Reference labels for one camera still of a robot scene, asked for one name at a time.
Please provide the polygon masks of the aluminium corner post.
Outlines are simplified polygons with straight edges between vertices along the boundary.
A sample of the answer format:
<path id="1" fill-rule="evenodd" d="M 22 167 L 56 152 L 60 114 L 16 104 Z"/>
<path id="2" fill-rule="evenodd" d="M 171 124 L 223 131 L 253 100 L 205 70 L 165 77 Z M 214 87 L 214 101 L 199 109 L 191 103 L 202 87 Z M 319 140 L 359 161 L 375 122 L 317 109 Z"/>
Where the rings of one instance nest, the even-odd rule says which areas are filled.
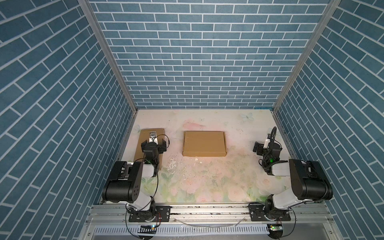
<path id="1" fill-rule="evenodd" d="M 131 94 L 129 93 L 129 90 L 127 88 L 127 85 L 124 81 L 124 78 L 121 74 L 121 71 L 117 65 L 117 62 L 113 56 L 113 53 L 108 45 L 108 42 L 103 34 L 103 31 L 100 27 L 100 24 L 98 23 L 98 20 L 96 18 L 96 15 L 91 7 L 91 4 L 89 1 L 86 1 L 86 0 L 78 0 L 79 4 L 80 4 L 80 7 L 83 11 L 83 13 L 85 14 L 85 17 L 108 61 L 108 64 L 110 65 L 111 67 L 111 70 L 113 71 L 117 81 L 118 81 L 118 84 L 119 86 L 121 87 L 125 97 L 126 97 L 126 100 L 129 104 L 129 106 L 131 107 L 132 111 L 134 114 L 137 113 L 138 109 L 134 103 L 134 100 L 131 96 Z"/>
<path id="2" fill-rule="evenodd" d="M 314 28 L 314 31 L 313 31 L 311 37 L 309 38 L 309 40 L 308 40 L 302 54 L 300 55 L 296 65 L 294 66 L 290 76 L 288 77 L 287 82 L 285 83 L 284 87 L 282 88 L 282 91 L 279 94 L 277 101 L 273 105 L 273 109 L 272 109 L 273 114 L 276 114 L 277 111 L 279 110 L 280 106 L 282 105 L 284 98 L 286 97 L 290 88 L 293 86 L 294 82 L 296 81 L 296 78 L 298 77 L 304 64 L 306 63 L 307 59 L 309 58 L 309 55 L 312 53 L 316 43 L 320 39 L 320 36 L 322 35 L 323 31 L 325 30 L 331 17 L 335 13 L 340 2 L 341 2 L 340 0 L 331 0 L 331 1 L 329 1 L 328 5 L 326 6 L 324 13 L 322 14 L 318 24 Z"/>

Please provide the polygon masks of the green circuit board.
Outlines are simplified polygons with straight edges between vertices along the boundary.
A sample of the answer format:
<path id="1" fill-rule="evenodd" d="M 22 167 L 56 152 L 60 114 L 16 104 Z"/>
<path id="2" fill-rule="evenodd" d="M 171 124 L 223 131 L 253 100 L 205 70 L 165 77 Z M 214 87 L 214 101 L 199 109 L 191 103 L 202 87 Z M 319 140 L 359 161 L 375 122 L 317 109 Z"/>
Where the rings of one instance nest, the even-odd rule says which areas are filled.
<path id="1" fill-rule="evenodd" d="M 283 232 L 284 228 L 280 224 L 269 224 L 268 229 L 270 232 Z"/>
<path id="2" fill-rule="evenodd" d="M 144 235 L 144 234 L 156 234 L 157 228 L 155 226 L 140 226 L 138 228 L 138 235 Z"/>

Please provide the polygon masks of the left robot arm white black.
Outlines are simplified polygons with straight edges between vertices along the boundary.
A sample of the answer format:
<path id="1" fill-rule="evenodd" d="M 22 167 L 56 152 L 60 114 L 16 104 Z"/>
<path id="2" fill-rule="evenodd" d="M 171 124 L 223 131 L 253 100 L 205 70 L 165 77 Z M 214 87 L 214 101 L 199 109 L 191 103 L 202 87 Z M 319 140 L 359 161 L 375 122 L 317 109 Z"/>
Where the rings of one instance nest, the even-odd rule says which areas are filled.
<path id="1" fill-rule="evenodd" d="M 142 158 L 132 163 L 116 161 L 102 190 L 104 201 L 126 204 L 131 214 L 153 216 L 156 211 L 155 196 L 141 190 L 142 178 L 158 178 L 160 155 L 167 151 L 169 141 L 152 137 L 141 143 Z"/>

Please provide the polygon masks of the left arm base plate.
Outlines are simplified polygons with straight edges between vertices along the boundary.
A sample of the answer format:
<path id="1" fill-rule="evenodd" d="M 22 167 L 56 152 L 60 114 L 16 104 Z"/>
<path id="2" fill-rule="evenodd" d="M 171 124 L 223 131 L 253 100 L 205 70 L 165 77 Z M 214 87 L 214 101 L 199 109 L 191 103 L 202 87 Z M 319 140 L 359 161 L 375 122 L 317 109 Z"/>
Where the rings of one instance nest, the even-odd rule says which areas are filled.
<path id="1" fill-rule="evenodd" d="M 159 217 L 158 222 L 169 222 L 171 215 L 171 206 L 155 206 L 150 207 L 147 211 L 134 211 L 129 210 L 128 222 L 130 223 L 144 223 L 155 222 L 156 217 Z"/>

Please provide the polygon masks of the brown cardboard box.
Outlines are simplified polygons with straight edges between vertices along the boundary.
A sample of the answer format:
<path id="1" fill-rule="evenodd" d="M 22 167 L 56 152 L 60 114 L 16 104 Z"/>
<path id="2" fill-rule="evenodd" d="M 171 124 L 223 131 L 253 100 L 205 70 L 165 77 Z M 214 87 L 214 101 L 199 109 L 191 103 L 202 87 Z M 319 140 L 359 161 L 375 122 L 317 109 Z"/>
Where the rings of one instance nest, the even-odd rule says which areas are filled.
<path id="1" fill-rule="evenodd" d="M 144 141 L 150 142 L 150 133 L 155 132 L 156 136 L 158 136 L 157 141 L 162 142 L 162 140 L 165 138 L 165 136 L 160 136 L 161 134 L 165 134 L 165 129 L 161 128 L 155 128 L 155 129 L 142 129 L 139 132 L 139 139 L 138 139 L 138 144 L 136 148 L 136 152 L 134 155 L 134 161 L 140 158 L 144 157 L 144 152 L 142 151 L 142 143 Z"/>
<path id="2" fill-rule="evenodd" d="M 222 131 L 185 131 L 184 157 L 226 157 L 226 134 Z"/>

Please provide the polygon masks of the left green circuit board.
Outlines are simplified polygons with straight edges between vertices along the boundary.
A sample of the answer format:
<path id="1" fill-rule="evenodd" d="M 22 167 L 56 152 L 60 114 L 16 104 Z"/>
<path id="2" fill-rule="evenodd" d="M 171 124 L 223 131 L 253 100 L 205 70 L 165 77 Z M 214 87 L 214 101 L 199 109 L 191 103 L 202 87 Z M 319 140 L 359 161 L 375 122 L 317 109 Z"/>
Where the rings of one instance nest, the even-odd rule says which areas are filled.
<path id="1" fill-rule="evenodd" d="M 144 235 L 144 234 L 156 234 L 157 228 L 155 226 L 140 226 L 138 228 L 138 235 Z"/>

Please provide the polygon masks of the left aluminium corner post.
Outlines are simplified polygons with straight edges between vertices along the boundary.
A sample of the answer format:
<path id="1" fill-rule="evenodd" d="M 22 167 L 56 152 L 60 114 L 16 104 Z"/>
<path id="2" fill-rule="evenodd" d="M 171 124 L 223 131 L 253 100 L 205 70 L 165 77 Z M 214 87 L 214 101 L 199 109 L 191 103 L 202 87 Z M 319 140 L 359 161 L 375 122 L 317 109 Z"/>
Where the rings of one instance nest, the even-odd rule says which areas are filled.
<path id="1" fill-rule="evenodd" d="M 113 56 L 113 53 L 108 45 L 108 42 L 103 34 L 103 31 L 100 27 L 100 24 L 98 23 L 98 20 L 96 18 L 96 15 L 91 7 L 91 4 L 89 1 L 86 1 L 86 0 L 78 0 L 79 4 L 80 4 L 80 7 L 83 11 L 83 13 L 85 14 L 85 17 L 108 61 L 108 64 L 110 65 L 111 67 L 111 70 L 113 71 L 117 81 L 118 81 L 118 84 L 119 86 L 121 87 L 125 97 L 126 97 L 126 100 L 129 104 L 129 106 L 131 107 L 132 111 L 134 114 L 137 113 L 138 109 L 134 103 L 134 100 L 131 96 L 131 94 L 129 93 L 129 90 L 127 88 L 127 85 L 124 81 L 124 78 L 121 74 L 121 71 L 117 65 L 117 62 Z"/>

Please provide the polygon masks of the aluminium front rail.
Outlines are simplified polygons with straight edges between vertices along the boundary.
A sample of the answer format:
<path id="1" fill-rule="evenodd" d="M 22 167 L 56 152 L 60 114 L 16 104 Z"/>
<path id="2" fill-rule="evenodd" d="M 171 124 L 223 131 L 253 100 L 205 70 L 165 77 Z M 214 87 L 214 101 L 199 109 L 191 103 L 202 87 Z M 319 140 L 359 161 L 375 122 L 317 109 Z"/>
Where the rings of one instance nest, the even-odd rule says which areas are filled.
<path id="1" fill-rule="evenodd" d="M 158 221 L 162 224 L 224 224 L 268 223 L 276 220 L 266 218 L 261 204 L 211 203 L 211 204 L 160 204 Z M 94 205 L 86 225 L 122 225 L 129 220 L 125 205 Z M 324 203 L 307 203 L 293 207 L 281 223 L 331 224 L 334 222 Z"/>

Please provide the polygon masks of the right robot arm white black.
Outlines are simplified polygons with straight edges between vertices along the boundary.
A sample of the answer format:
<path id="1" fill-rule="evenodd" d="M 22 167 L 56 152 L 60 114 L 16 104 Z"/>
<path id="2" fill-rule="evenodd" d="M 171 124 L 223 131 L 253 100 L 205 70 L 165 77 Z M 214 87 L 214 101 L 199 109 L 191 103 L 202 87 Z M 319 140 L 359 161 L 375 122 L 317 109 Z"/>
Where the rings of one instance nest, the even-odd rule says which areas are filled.
<path id="1" fill-rule="evenodd" d="M 309 202 L 321 202 L 333 197 L 332 186 L 319 162 L 296 159 L 281 160 L 282 147 L 273 138 L 255 143 L 253 152 L 262 158 L 259 165 L 269 176 L 287 177 L 291 187 L 279 194 L 269 195 L 263 209 L 269 220 L 287 215 L 295 206 Z"/>

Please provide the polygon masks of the right aluminium corner post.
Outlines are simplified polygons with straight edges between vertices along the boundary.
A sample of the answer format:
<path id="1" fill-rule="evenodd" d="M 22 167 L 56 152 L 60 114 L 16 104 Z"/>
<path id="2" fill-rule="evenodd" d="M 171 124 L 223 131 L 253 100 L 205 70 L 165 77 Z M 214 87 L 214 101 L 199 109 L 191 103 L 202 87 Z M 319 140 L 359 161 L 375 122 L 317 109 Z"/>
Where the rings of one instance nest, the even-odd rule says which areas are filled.
<path id="1" fill-rule="evenodd" d="M 340 2 L 341 2 L 340 0 L 331 0 L 331 1 L 329 1 L 328 5 L 326 6 L 324 13 L 322 14 L 318 24 L 314 28 L 314 31 L 313 31 L 311 37 L 309 38 L 309 40 L 308 40 L 302 54 L 300 55 L 296 65 L 294 66 L 290 76 L 288 77 L 287 82 L 285 83 L 284 87 L 282 88 L 282 91 L 279 94 L 277 101 L 273 105 L 273 109 L 272 109 L 273 114 L 276 114 L 277 111 L 279 110 L 280 106 L 282 105 L 284 98 L 286 97 L 290 88 L 293 86 L 294 82 L 296 81 L 296 78 L 298 77 L 304 64 L 306 63 L 307 59 L 309 58 L 309 55 L 312 53 L 316 43 L 320 39 L 320 36 L 322 35 L 323 31 L 325 30 L 331 17 L 335 13 Z"/>

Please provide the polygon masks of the right green circuit board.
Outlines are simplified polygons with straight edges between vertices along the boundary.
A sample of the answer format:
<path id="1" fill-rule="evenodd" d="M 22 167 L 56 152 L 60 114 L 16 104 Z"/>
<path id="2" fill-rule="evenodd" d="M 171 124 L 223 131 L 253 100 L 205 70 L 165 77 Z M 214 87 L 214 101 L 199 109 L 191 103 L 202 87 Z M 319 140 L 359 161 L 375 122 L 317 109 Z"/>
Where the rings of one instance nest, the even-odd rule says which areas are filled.
<path id="1" fill-rule="evenodd" d="M 283 232 L 284 228 L 280 224 L 269 224 L 268 229 L 270 232 Z"/>

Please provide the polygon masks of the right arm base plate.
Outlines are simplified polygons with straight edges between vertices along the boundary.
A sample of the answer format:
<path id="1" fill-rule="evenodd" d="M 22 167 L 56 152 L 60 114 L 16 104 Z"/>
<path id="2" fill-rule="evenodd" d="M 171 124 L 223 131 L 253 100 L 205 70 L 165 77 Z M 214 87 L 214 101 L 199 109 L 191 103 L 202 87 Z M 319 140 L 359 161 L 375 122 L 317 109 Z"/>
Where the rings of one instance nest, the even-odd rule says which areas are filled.
<path id="1" fill-rule="evenodd" d="M 291 221 L 291 216 L 288 213 L 288 210 L 279 210 L 274 207 L 266 207 L 262 204 L 249 204 L 248 209 L 252 222 Z"/>

